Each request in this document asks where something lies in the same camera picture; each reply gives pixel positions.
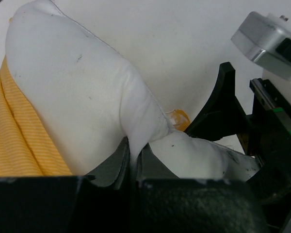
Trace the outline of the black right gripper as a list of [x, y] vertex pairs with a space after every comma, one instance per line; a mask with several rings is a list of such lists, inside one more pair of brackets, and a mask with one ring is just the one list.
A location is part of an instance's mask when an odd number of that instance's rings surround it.
[[185, 133], [217, 141], [249, 132], [246, 152], [255, 156], [260, 170], [248, 184], [270, 231], [291, 233], [291, 106], [269, 80], [252, 79], [254, 103], [248, 119], [235, 95], [235, 77], [230, 62], [219, 65], [213, 91]]

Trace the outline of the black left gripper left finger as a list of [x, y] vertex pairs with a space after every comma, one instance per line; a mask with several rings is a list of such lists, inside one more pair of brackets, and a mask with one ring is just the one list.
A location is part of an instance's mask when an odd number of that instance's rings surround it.
[[0, 177], [0, 233], [125, 233], [129, 144], [84, 176]]

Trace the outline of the yellow Mickey Mouse pillowcase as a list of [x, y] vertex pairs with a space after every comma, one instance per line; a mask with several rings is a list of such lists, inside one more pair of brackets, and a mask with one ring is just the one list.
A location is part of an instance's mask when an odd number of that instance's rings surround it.
[[0, 68], [0, 176], [71, 174], [42, 120], [16, 85], [5, 56]]

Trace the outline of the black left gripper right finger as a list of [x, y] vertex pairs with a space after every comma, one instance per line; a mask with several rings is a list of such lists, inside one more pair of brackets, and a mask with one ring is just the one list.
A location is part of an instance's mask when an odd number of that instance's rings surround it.
[[145, 146], [136, 178], [138, 233], [267, 233], [261, 207], [241, 181], [181, 179]]

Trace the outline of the white pillow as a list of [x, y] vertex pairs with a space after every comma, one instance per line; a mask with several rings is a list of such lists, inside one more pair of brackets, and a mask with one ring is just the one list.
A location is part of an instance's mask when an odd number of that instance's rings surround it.
[[11, 75], [73, 174], [84, 175], [129, 140], [180, 178], [247, 181], [254, 158], [176, 130], [137, 69], [49, 0], [17, 9], [6, 37]]

